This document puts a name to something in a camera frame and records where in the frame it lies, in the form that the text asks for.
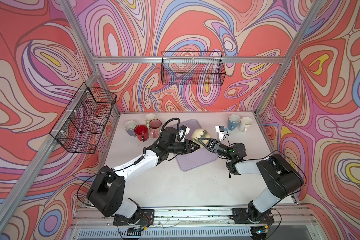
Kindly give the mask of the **lavender mug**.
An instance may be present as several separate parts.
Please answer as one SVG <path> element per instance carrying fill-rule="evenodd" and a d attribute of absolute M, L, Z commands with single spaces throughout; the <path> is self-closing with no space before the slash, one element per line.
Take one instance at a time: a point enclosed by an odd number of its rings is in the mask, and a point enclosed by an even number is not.
<path fill-rule="evenodd" d="M 135 137 L 136 133 L 135 133 L 135 129 L 137 127 L 137 122 L 134 120 L 129 120 L 125 123 L 124 125 L 125 130 L 127 132 L 127 134 L 131 137 Z"/>

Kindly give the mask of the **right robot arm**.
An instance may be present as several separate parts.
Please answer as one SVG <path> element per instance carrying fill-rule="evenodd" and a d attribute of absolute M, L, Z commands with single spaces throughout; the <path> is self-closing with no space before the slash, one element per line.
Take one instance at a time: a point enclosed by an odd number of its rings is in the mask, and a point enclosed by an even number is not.
<path fill-rule="evenodd" d="M 303 177 L 280 155 L 270 154 L 265 158 L 246 160 L 246 147 L 243 143 L 230 146 L 216 139 L 200 138 L 198 142 L 209 152 L 227 159 L 226 167 L 230 175 L 261 175 L 266 188 L 248 203 L 248 221 L 259 223 L 272 207 L 303 187 Z"/>

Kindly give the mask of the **beige ceramic teapot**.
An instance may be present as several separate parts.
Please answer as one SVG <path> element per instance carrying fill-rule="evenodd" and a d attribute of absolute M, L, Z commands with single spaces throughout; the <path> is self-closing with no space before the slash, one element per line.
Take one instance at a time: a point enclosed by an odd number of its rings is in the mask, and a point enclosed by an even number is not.
<path fill-rule="evenodd" d="M 199 138 L 211 138 L 211 135 L 204 129 L 196 129 L 191 136 L 191 140 L 200 145 L 198 142 Z"/>

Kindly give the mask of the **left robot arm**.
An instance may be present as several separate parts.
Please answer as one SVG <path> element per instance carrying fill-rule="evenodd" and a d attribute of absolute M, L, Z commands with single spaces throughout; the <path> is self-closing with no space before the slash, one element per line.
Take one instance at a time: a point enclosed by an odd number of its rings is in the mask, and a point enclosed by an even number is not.
<path fill-rule="evenodd" d="M 191 154 L 201 146 L 186 139 L 189 128 L 180 125 L 179 118 L 169 119 L 164 123 L 159 137 L 143 153 L 131 161 L 110 168 L 102 167 L 93 179 L 87 193 L 87 200 L 104 217 L 124 217 L 136 222 L 141 216 L 141 207 L 136 201 L 124 197 L 125 186 L 145 171 L 169 161 L 170 154 L 175 156 Z"/>

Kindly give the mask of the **red mug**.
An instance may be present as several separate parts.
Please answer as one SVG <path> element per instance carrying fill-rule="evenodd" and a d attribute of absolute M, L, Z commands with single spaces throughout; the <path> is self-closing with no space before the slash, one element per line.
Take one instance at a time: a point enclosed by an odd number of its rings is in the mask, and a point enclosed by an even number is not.
<path fill-rule="evenodd" d="M 146 125 L 138 125 L 135 128 L 135 135 L 137 139 L 141 142 L 145 142 L 149 139 L 150 133 Z"/>

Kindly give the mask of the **light green mug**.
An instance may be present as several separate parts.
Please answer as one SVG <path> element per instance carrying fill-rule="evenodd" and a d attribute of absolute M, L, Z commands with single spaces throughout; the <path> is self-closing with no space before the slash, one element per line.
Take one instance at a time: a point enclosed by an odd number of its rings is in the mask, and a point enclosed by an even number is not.
<path fill-rule="evenodd" d="M 157 118 L 157 116 L 155 114 L 147 114 L 145 116 L 145 122 L 146 122 L 146 125 L 149 125 L 149 123 L 153 120 L 155 120 Z"/>

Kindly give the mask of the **blue floral mug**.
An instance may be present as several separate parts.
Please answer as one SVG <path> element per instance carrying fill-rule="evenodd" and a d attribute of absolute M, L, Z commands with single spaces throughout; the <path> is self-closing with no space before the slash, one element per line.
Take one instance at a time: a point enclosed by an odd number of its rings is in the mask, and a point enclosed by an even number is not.
<path fill-rule="evenodd" d="M 233 131 L 241 122 L 241 117 L 235 114 L 232 114 L 228 118 L 227 129 Z"/>

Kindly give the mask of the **white mug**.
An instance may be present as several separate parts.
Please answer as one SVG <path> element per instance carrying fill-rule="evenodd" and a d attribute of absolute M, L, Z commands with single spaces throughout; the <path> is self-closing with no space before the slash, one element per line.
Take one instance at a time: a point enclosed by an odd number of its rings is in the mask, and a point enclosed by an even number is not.
<path fill-rule="evenodd" d="M 250 117 L 242 117 L 238 129 L 242 133 L 246 133 L 253 125 L 254 121 Z"/>

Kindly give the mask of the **pink patterned mug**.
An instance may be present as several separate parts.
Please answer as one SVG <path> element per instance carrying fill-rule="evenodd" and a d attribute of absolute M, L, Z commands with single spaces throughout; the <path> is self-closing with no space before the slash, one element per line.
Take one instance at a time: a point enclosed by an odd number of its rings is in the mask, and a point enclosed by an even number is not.
<path fill-rule="evenodd" d="M 161 134 L 162 122 L 161 120 L 154 119 L 149 123 L 151 138 L 157 139 Z"/>

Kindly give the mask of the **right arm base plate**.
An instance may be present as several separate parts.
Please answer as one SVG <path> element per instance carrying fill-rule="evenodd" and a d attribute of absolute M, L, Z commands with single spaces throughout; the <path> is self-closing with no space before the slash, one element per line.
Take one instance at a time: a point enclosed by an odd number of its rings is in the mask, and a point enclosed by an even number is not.
<path fill-rule="evenodd" d="M 255 209 L 248 208 L 233 208 L 232 214 L 229 218 L 235 222 L 235 224 L 265 224 L 271 225 L 275 222 L 271 210 L 264 213 L 258 213 Z"/>

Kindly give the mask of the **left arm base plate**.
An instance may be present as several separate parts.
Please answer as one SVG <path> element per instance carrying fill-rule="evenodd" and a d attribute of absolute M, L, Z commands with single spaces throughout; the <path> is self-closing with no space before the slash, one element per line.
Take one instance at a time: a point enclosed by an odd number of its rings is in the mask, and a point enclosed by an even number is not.
<path fill-rule="evenodd" d="M 154 223 L 155 210 L 154 209 L 142 209 L 137 210 L 132 217 L 127 218 L 122 215 L 115 215 L 114 226 L 141 226 L 149 227 Z"/>

